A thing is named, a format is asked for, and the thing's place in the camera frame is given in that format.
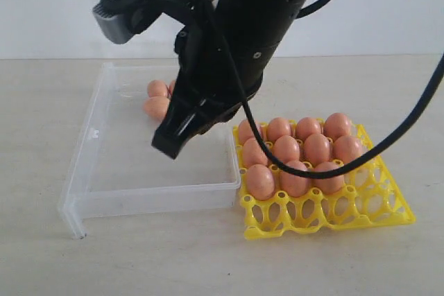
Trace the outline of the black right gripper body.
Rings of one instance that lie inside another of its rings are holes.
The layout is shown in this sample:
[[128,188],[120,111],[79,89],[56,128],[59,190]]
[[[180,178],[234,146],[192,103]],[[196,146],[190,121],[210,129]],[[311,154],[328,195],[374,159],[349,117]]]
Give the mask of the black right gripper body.
[[179,73],[184,73],[207,100],[222,102],[221,122],[232,119],[242,106],[243,89],[251,99],[262,84],[261,64],[245,56],[236,58],[208,0],[198,0],[187,35],[176,39]]

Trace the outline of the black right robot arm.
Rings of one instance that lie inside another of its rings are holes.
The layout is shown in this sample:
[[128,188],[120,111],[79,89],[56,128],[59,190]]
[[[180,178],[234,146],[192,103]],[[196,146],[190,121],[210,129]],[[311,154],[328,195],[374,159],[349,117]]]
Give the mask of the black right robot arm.
[[306,0],[195,0],[176,37],[179,72],[154,148],[176,158],[185,144],[229,121],[259,90],[263,72]]

